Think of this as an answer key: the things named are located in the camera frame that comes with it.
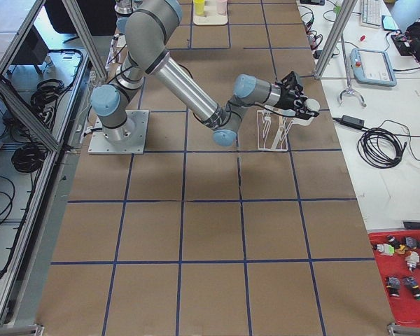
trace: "grid of blue lines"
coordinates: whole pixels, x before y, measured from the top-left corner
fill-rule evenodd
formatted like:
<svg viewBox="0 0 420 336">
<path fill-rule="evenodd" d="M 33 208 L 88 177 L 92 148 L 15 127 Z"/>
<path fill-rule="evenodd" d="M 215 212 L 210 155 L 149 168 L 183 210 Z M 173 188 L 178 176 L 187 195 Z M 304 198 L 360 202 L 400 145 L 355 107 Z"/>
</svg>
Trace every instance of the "grid of blue lines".
<svg viewBox="0 0 420 336">
<path fill-rule="evenodd" d="M 242 4 L 247 4 L 247 3 L 231 3 L 230 5 L 242 5 Z M 270 51 L 270 56 L 272 59 L 272 66 L 274 68 L 274 73 L 277 76 L 277 70 L 275 67 L 275 62 L 274 62 L 274 55 L 272 50 L 273 49 L 296 49 L 296 48 L 301 48 L 301 49 L 309 49 L 309 47 L 303 48 L 303 47 L 288 47 L 288 48 L 273 48 L 271 46 L 271 41 L 270 41 L 270 33 L 268 30 L 268 25 L 271 25 L 270 23 L 267 23 L 266 20 L 266 14 L 265 14 L 265 4 L 295 4 L 294 1 L 289 1 L 289 2 L 281 2 L 281 3 L 267 3 L 267 2 L 263 2 L 263 0 L 260 0 L 260 5 L 262 8 L 262 15 L 263 15 L 263 20 L 264 23 L 258 23 L 258 24 L 252 24 L 252 25 L 264 25 L 266 28 L 266 33 L 267 33 L 267 41 L 269 44 L 269 47 L 267 48 L 253 48 L 253 49 L 268 49 Z M 192 22 L 190 25 L 190 40 L 189 40 L 189 48 L 186 49 L 193 49 L 193 46 L 191 45 L 192 43 L 192 37 L 193 37 L 193 17 L 191 17 L 190 21 Z M 230 40 L 230 26 L 233 24 L 228 24 L 227 25 L 227 30 L 228 30 L 228 41 L 229 41 L 229 48 L 231 48 L 232 44 L 231 44 L 231 40 Z M 209 48 L 209 49 L 227 49 L 227 48 Z M 140 94 L 140 99 L 139 99 L 139 106 L 138 108 L 140 109 L 140 105 L 143 99 L 143 95 L 144 95 L 144 88 L 141 91 Z M 250 336 L 253 335 L 253 329 L 252 329 L 252 319 L 251 319 L 251 307 L 250 307 L 250 298 L 249 298 L 249 268 L 248 265 L 249 264 L 254 264 L 254 263 L 308 263 L 309 264 L 309 268 L 311 271 L 311 277 L 312 277 L 312 282 L 313 282 L 313 287 L 314 287 L 314 294 L 315 294 L 315 298 L 316 298 L 316 305 L 317 305 L 317 309 L 318 309 L 318 315 L 319 315 L 319 319 L 320 319 L 320 324 L 321 324 L 321 330 L 322 330 L 322 334 L 323 336 L 327 335 L 326 332 L 326 327 L 325 327 L 325 323 L 323 320 L 323 314 L 322 314 L 322 308 L 321 308 L 321 302 L 319 299 L 319 292 L 318 292 L 318 287 L 317 287 L 317 282 L 316 282 L 316 275 L 314 273 L 314 267 L 313 264 L 314 263 L 318 263 L 318 262 L 325 262 L 325 261 L 330 261 L 330 262 L 358 262 L 358 261 L 370 261 L 370 260 L 374 260 L 373 258 L 312 258 L 312 254 L 311 254 L 311 250 L 310 250 L 310 246 L 309 246 L 309 239 L 308 239 L 308 234 L 307 234 L 307 228 L 306 228 L 306 224 L 305 224 L 305 216 L 303 213 L 303 209 L 302 209 L 302 202 L 318 202 L 318 201 L 346 201 L 346 200 L 355 200 L 356 198 L 318 198 L 318 199 L 309 199 L 309 198 L 301 198 L 300 197 L 300 191 L 299 191 L 299 185 L 298 185 L 298 179 L 297 179 L 297 174 L 296 174 L 296 170 L 295 170 L 295 165 L 294 165 L 294 160 L 293 160 L 293 152 L 297 152 L 297 151 L 340 151 L 340 148 L 331 148 L 331 149 L 301 149 L 301 150 L 293 150 L 292 148 L 290 148 L 289 151 L 289 155 L 290 155 L 290 162 L 291 162 L 291 167 L 293 170 L 293 178 L 294 178 L 294 184 L 295 184 L 295 189 L 296 189 L 296 193 L 297 193 L 297 198 L 290 198 L 290 199 L 244 199 L 243 195 L 242 195 L 242 175 L 241 175 L 241 162 L 240 162 L 240 158 L 237 158 L 237 173 L 238 173 L 238 187 L 239 187 L 239 199 L 229 199 L 229 200 L 193 200 L 193 201 L 187 201 L 187 202 L 206 202 L 206 203 L 211 203 L 211 202 L 237 202 L 240 204 L 240 216 L 241 216 L 241 234 L 242 234 L 242 248 L 243 248 L 243 260 L 183 260 L 183 217 L 184 217 L 184 206 L 186 203 L 185 200 L 185 194 L 186 194 L 186 163 L 187 163 L 187 154 L 188 153 L 255 153 L 258 152 L 258 150 L 240 150 L 239 149 L 239 144 L 237 141 L 237 150 L 224 150 L 224 151 L 216 151 L 216 150 L 195 150 L 195 151 L 191 151 L 191 150 L 187 150 L 187 133 L 188 133 L 188 110 L 186 111 L 157 111 L 157 112 L 182 112 L 182 113 L 186 113 L 187 118 L 185 119 L 185 139 L 184 139 L 184 148 L 185 150 L 153 150 L 153 151 L 146 151 L 146 153 L 183 153 L 183 175 L 182 175 L 182 191 L 181 191 L 181 225 L 180 225 L 180 243 L 179 243 L 179 257 L 178 260 L 166 260 L 166 261 L 161 261 L 161 260 L 156 260 L 156 261 L 148 261 L 148 260 L 140 260 L 140 261 L 119 261 L 118 260 L 118 252 L 119 252 L 119 248 L 120 248 L 120 238 L 121 238 L 121 234 L 123 231 L 123 223 L 124 223 L 124 219 L 125 219 L 125 208 L 126 208 L 126 204 L 128 203 L 142 203 L 142 202 L 169 202 L 169 201 L 165 201 L 165 200 L 159 200 L 159 201 L 155 201 L 155 200 L 130 200 L 128 199 L 128 192 L 129 192 L 129 188 L 130 188 L 130 178 L 131 178 L 131 172 L 132 172 L 132 166 L 134 164 L 134 155 L 131 156 L 131 160 L 130 160 L 130 164 L 129 164 L 129 170 L 128 170 L 128 174 L 127 174 L 127 181 L 126 181 L 126 187 L 125 187 L 125 196 L 123 200 L 93 200 L 93 199 L 89 199 L 89 200 L 72 200 L 69 201 L 69 203 L 122 203 L 122 213 L 121 213 L 121 218 L 120 218 L 120 227 L 118 230 L 118 240 L 117 240 L 117 245 L 115 248 L 115 255 L 114 255 L 114 259 L 113 260 L 103 260 L 103 261 L 57 261 L 57 262 L 52 262 L 52 265 L 112 265 L 113 269 L 112 269 L 112 273 L 111 273 L 111 282 L 110 282 L 110 286 L 109 286 L 109 291 L 108 291 L 108 298 L 107 298 L 107 303 L 106 303 L 106 312 L 105 312 L 105 316 L 104 316 L 104 323 L 103 323 L 103 328 L 102 328 L 102 334 L 101 336 L 105 336 L 106 334 L 106 327 L 107 327 L 107 321 L 108 321 L 108 317 L 109 317 L 109 308 L 111 306 L 111 301 L 112 301 L 112 291 L 113 291 L 113 283 L 115 280 L 115 275 L 116 275 L 116 269 L 118 265 L 166 265 L 166 264 L 173 264 L 173 265 L 178 265 L 178 288 L 177 288 L 177 303 L 176 303 L 176 336 L 179 336 L 180 334 L 180 330 L 179 330 L 179 325 L 180 325 L 180 313 L 181 313 L 181 276 L 182 276 L 182 265 L 184 264 L 243 264 L 244 265 L 244 280 L 245 280 L 245 289 L 246 289 L 246 313 L 247 313 L 247 319 L 248 319 L 248 333 Z M 270 259 L 265 259 L 265 260 L 252 260 L 252 259 L 247 259 L 246 257 L 246 233 L 245 233 L 245 228 L 244 228 L 244 206 L 243 204 L 246 202 L 283 202 L 283 201 L 289 201 L 289 202 L 297 202 L 299 205 L 299 209 L 300 209 L 300 217 L 301 217 L 301 221 L 302 221 L 302 227 L 303 227 L 303 232 L 304 232 L 304 240 L 305 240 L 305 244 L 306 244 L 306 249 L 307 249 L 307 255 L 308 258 L 301 258 L 301 259 L 276 259 L 276 260 L 270 260 Z"/>
</svg>

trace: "red tray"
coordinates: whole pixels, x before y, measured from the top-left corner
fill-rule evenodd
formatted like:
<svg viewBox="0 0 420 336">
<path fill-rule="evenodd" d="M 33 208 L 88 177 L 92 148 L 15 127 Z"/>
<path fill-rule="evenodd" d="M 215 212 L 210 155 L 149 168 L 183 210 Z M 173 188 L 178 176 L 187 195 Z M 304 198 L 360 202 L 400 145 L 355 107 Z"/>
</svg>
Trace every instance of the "red tray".
<svg viewBox="0 0 420 336">
<path fill-rule="evenodd" d="M 420 240 L 420 230 L 374 232 L 369 234 L 369 239 L 372 244 L 387 243 L 386 236 L 388 235 L 393 235 L 400 240 L 403 240 L 404 237 L 413 237 Z M 374 251 L 374 256 L 395 322 L 401 326 L 420 328 L 420 300 L 415 300 L 412 297 L 411 290 L 403 285 L 403 278 L 412 275 L 420 286 L 420 269 L 417 268 L 411 273 L 406 266 L 405 255 L 387 256 Z M 401 282 L 400 297 L 389 297 L 386 277 L 399 278 Z"/>
</svg>

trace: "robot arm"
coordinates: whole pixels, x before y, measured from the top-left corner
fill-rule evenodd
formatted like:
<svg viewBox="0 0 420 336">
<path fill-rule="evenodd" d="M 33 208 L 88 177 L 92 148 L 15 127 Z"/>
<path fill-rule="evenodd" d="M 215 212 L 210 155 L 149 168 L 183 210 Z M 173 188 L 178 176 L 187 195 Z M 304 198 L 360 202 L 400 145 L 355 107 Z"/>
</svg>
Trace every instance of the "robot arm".
<svg viewBox="0 0 420 336">
<path fill-rule="evenodd" d="M 92 93 L 92 105 L 109 140 L 119 141 L 130 135 L 134 126 L 127 119 L 125 107 L 142 86 L 143 72 L 171 90 L 203 125 L 213 130 L 213 139 L 222 146 L 232 144 L 245 113 L 257 103 L 289 110 L 289 117 L 309 119 L 318 115 L 319 104 L 303 95 L 300 78 L 293 72 L 274 84 L 240 75 L 232 98 L 224 107 L 219 106 L 171 58 L 165 46 L 181 18 L 176 0 L 149 0 L 127 19 L 127 59 L 112 82 Z"/>
</svg>

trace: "yellow cup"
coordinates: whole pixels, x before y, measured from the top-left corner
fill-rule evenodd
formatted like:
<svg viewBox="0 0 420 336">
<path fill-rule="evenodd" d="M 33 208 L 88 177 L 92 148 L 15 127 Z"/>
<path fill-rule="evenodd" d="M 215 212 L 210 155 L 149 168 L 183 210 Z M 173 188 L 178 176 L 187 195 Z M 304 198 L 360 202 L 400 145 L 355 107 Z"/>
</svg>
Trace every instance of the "yellow cup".
<svg viewBox="0 0 420 336">
<path fill-rule="evenodd" d="M 196 15 L 204 14 L 204 4 L 205 4 L 205 0 L 193 0 L 193 6 L 195 7 Z"/>
</svg>

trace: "black chair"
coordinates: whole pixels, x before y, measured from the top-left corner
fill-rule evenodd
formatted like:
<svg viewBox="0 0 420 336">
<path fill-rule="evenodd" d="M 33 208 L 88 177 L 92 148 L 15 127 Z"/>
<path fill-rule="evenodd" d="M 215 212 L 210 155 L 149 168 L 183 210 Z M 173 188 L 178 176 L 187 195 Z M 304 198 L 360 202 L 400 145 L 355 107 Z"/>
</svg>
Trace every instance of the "black chair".
<svg viewBox="0 0 420 336">
<path fill-rule="evenodd" d="M 115 0 L 78 0 L 78 5 L 93 36 L 114 35 L 116 29 Z M 76 34 L 61 0 L 47 0 L 48 18 L 53 29 L 60 34 Z"/>
</svg>

